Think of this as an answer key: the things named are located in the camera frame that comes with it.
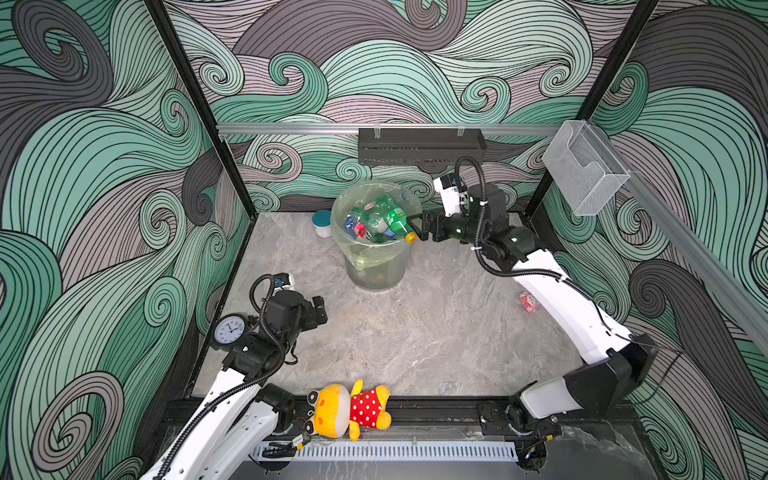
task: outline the plastic bottle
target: plastic bottle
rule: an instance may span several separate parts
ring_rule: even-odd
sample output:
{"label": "plastic bottle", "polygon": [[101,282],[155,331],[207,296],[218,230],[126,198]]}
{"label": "plastic bottle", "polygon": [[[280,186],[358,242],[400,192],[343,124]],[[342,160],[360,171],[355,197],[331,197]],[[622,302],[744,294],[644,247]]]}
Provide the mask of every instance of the plastic bottle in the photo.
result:
{"label": "plastic bottle", "polygon": [[366,204],[362,209],[368,214],[366,226],[369,230],[384,233],[389,228],[384,219],[386,212],[383,212],[382,208],[375,201]]}
{"label": "plastic bottle", "polygon": [[367,219],[366,212],[362,210],[360,207],[353,208],[347,215],[346,220],[344,220],[344,229],[352,238],[365,238],[366,237],[366,221]]}
{"label": "plastic bottle", "polygon": [[395,202],[392,195],[383,194],[377,198],[376,206],[381,209],[380,211],[386,212],[384,220],[392,232],[403,235],[408,243],[414,243],[419,239],[416,232],[408,225],[406,212]]}
{"label": "plastic bottle", "polygon": [[366,221],[366,227],[368,227],[368,232],[380,233],[383,237],[383,241],[376,242],[376,243],[384,243],[386,241],[394,240],[396,238],[395,232],[393,232],[392,229],[389,228],[389,225],[386,223],[387,210],[385,210],[385,208],[386,207],[379,205],[378,199],[366,204],[362,208],[365,211],[365,213],[368,215],[368,218]]}

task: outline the bottle label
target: bottle label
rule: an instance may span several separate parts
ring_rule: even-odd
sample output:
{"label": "bottle label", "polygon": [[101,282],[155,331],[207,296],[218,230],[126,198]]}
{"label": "bottle label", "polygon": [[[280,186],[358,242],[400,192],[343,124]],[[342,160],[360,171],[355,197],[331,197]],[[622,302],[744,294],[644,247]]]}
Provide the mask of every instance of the bottle label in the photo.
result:
{"label": "bottle label", "polygon": [[366,226],[362,223],[358,222],[357,225],[355,225],[355,234],[357,234],[358,237],[365,237],[366,235]]}
{"label": "bottle label", "polygon": [[350,237],[357,237],[357,233],[355,233],[355,221],[352,218],[347,217],[344,222],[344,230],[346,230]]}

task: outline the transparent trash can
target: transparent trash can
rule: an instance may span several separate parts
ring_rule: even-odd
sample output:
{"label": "transparent trash can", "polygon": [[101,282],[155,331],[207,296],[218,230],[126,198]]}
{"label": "transparent trash can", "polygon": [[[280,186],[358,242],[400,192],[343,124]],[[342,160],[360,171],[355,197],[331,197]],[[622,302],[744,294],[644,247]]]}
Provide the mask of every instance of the transparent trash can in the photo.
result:
{"label": "transparent trash can", "polygon": [[395,286],[405,275],[411,246],[399,238],[386,243],[370,243],[352,238],[344,229],[346,215],[354,207],[362,207],[383,194],[392,195],[406,215],[422,212],[419,198],[399,185],[367,181],[344,190],[333,202],[331,233],[344,253],[349,278],[367,290],[385,290]]}

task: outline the bottle cap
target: bottle cap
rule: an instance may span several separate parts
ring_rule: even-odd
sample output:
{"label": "bottle cap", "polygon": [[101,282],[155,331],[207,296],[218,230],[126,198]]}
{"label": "bottle cap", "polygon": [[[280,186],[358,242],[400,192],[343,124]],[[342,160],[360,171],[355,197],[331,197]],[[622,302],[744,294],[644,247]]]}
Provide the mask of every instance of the bottle cap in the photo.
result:
{"label": "bottle cap", "polygon": [[330,210],[321,210],[312,215],[312,223],[314,223],[316,227],[328,227],[331,224]]}

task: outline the plastic container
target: plastic container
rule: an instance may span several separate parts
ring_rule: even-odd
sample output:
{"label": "plastic container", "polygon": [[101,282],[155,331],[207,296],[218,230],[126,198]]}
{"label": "plastic container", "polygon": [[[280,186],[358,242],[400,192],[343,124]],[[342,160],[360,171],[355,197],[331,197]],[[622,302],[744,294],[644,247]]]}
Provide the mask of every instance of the plastic container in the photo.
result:
{"label": "plastic container", "polygon": [[315,226],[315,235],[320,238],[330,238],[331,235],[331,211],[320,210],[312,215],[312,225]]}
{"label": "plastic container", "polygon": [[367,181],[344,190],[331,209],[333,239],[344,253],[349,278],[364,289],[384,290],[395,286],[405,275],[411,246],[399,237],[385,243],[372,243],[352,237],[344,227],[351,210],[364,208],[366,204],[390,194],[406,215],[422,212],[419,198],[403,187],[380,181]]}
{"label": "plastic container", "polygon": [[577,217],[597,215],[629,179],[599,127],[563,122],[542,160]]}

